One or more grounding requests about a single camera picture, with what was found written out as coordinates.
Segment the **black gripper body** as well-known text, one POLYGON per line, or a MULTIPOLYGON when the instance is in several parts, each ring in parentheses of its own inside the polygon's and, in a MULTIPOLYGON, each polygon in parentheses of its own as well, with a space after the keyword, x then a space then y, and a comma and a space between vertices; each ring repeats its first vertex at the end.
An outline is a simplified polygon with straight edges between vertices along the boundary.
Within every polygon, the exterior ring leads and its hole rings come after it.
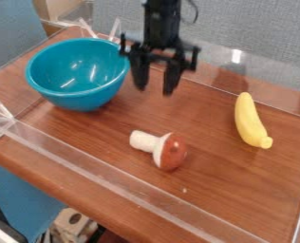
POLYGON ((140 48, 148 56, 148 61, 164 61, 183 58, 184 68, 194 70, 196 57, 200 51, 182 41, 179 36, 182 17, 182 0, 144 0, 143 6, 143 34, 142 40, 134 41, 130 50, 126 50, 126 34, 120 34, 119 54, 130 57, 132 47, 140 48))

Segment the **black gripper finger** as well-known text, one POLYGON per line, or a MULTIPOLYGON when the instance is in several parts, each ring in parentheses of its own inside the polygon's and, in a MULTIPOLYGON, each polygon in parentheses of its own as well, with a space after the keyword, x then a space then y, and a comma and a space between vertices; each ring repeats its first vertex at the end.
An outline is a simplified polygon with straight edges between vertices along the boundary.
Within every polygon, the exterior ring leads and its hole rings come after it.
POLYGON ((148 83, 150 61, 147 53, 140 48, 132 47, 128 59, 135 87, 138 90, 143 90, 148 83))
POLYGON ((167 62, 166 70, 163 73, 163 87, 162 94, 170 96, 178 86, 182 73, 184 71, 186 60, 183 58, 171 59, 167 62))

